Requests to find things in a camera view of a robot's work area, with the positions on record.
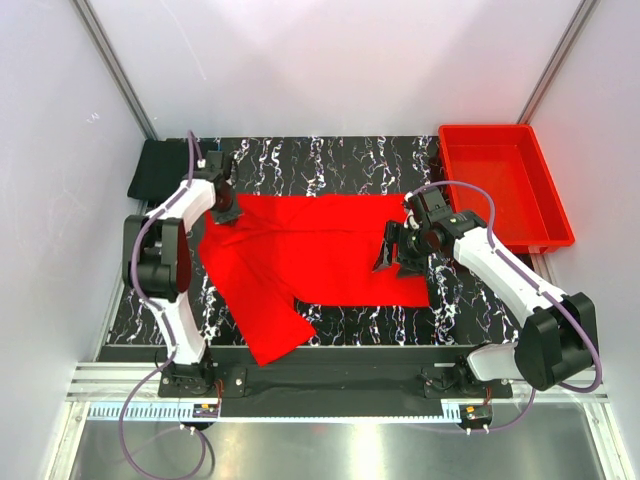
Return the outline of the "red t shirt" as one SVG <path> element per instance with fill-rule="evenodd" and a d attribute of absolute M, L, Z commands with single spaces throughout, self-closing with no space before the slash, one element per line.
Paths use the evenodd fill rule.
<path fill-rule="evenodd" d="M 199 256 L 259 366 L 306 343 L 314 327 L 294 302 L 426 307 L 422 277 L 373 270 L 389 220 L 405 218 L 403 195 L 241 194 L 233 225 L 205 217 Z"/>

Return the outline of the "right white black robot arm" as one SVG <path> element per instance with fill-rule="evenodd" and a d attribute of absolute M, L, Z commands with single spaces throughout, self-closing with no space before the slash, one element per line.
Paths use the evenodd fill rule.
<path fill-rule="evenodd" d="M 457 390 L 472 397 L 492 381 L 516 380 L 535 391 L 560 386 L 578 392 L 568 381 L 589 368 L 595 377 L 584 390 L 596 390 L 603 368 L 593 301 L 552 285 L 506 248 L 494 232 L 494 200 L 487 201 L 487 219 L 472 210 L 456 212 L 440 191 L 443 185 L 430 183 L 405 195 L 406 218 L 386 223 L 373 269 L 397 264 L 403 276 L 423 275 L 430 255 L 446 254 L 488 286 L 519 322 L 517 341 L 477 346 L 456 362 Z"/>

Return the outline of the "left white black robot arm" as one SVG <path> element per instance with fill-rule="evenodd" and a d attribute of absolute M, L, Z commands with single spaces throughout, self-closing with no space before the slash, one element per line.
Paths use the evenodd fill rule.
<path fill-rule="evenodd" d="M 151 212 L 131 215 L 123 227 L 123 282 L 153 314 L 167 359 L 160 393 L 204 396 L 221 385 L 188 298 L 192 260 L 187 235 L 206 213 L 231 226 L 242 215 L 231 184 L 232 160 L 221 151 L 189 159 L 177 190 Z"/>

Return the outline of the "folded black t shirt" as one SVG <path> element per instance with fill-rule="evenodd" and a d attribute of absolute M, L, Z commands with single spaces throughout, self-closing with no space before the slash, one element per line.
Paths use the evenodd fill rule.
<path fill-rule="evenodd" d="M 187 185 L 189 159 L 187 140 L 146 140 L 127 196 L 149 204 L 163 203 Z"/>

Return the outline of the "red plastic bin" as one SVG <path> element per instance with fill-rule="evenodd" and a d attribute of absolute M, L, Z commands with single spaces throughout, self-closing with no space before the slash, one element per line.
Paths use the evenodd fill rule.
<path fill-rule="evenodd" d="M 486 191 L 494 233 L 516 254 L 552 253 L 575 237 L 534 130 L 529 125 L 442 125 L 440 158 L 448 180 Z"/>

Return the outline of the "right small electronics board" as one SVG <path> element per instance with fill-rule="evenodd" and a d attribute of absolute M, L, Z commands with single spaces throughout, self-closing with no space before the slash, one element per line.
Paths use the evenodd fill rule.
<path fill-rule="evenodd" d="M 488 404 L 467 405 L 462 408 L 461 415 L 464 420 L 468 421 L 480 421 L 481 419 L 490 421 L 493 416 L 493 409 Z"/>

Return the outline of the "small electronics board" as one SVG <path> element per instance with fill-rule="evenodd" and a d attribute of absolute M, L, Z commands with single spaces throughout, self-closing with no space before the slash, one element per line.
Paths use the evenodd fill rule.
<path fill-rule="evenodd" d="M 192 417 L 194 419 L 214 419 L 220 415 L 219 403 L 196 403 L 193 406 Z"/>
<path fill-rule="evenodd" d="M 468 421 L 480 421 L 481 419 L 490 421 L 493 416 L 493 409 L 488 404 L 467 405 L 462 408 L 461 415 L 464 420 Z"/>

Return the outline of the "left small electronics board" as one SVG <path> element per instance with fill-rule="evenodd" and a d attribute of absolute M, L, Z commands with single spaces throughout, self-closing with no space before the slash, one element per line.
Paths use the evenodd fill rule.
<path fill-rule="evenodd" d="M 220 415 L 219 403 L 196 403 L 193 406 L 192 417 L 194 419 L 214 419 Z"/>

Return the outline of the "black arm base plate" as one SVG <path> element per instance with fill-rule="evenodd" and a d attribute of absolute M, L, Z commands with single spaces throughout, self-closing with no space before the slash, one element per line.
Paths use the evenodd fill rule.
<path fill-rule="evenodd" d="M 488 383 L 462 371 L 468 346 L 300 347 L 261 367 L 246 347 L 214 346 L 213 376 L 222 386 L 176 386 L 157 374 L 135 399 L 220 400 L 233 421 L 454 423 L 446 407 L 491 398 L 527 402 L 530 386 L 500 375 Z"/>

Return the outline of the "aluminium table edge rail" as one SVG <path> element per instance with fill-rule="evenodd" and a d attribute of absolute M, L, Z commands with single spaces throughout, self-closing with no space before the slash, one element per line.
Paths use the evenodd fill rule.
<path fill-rule="evenodd" d="M 153 366 L 145 363 L 81 363 L 73 374 L 66 397 L 75 401 L 119 401 L 131 392 Z M 168 371 L 156 373 L 136 396 L 161 398 L 239 399 L 260 393 L 291 395 L 309 393 L 348 394 L 375 392 L 409 394 L 443 401 L 490 399 L 524 402 L 530 387 L 521 380 L 493 380 L 487 386 L 459 387 L 447 378 L 450 364 L 432 367 L 404 364 L 293 364 L 268 368 L 242 363 L 216 364 L 204 381 L 180 379 Z"/>

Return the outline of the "left aluminium frame post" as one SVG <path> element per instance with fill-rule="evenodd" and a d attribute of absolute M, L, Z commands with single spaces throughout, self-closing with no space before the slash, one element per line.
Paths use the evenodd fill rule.
<path fill-rule="evenodd" d="M 88 0 L 71 0 L 70 3 L 144 137 L 158 140 L 156 129 L 126 74 L 92 3 Z"/>

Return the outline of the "aluminium frame post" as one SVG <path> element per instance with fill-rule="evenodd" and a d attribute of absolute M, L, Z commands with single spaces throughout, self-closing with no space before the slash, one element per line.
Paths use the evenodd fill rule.
<path fill-rule="evenodd" d="M 557 42 L 549 60 L 520 112 L 516 123 L 528 125 L 540 107 L 554 80 L 578 42 L 583 30 L 600 4 L 599 0 L 581 0 Z"/>
<path fill-rule="evenodd" d="M 144 137 L 158 140 L 156 129 L 126 74 L 92 3 L 88 0 L 71 0 L 70 3 Z"/>

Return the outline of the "right aluminium frame post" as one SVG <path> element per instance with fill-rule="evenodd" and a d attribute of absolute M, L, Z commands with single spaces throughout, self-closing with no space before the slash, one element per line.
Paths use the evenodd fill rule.
<path fill-rule="evenodd" d="M 600 4 L 599 0 L 581 0 L 557 42 L 549 60 L 520 112 L 516 123 L 528 125 L 540 107 L 554 80 L 578 42 L 583 30 Z"/>

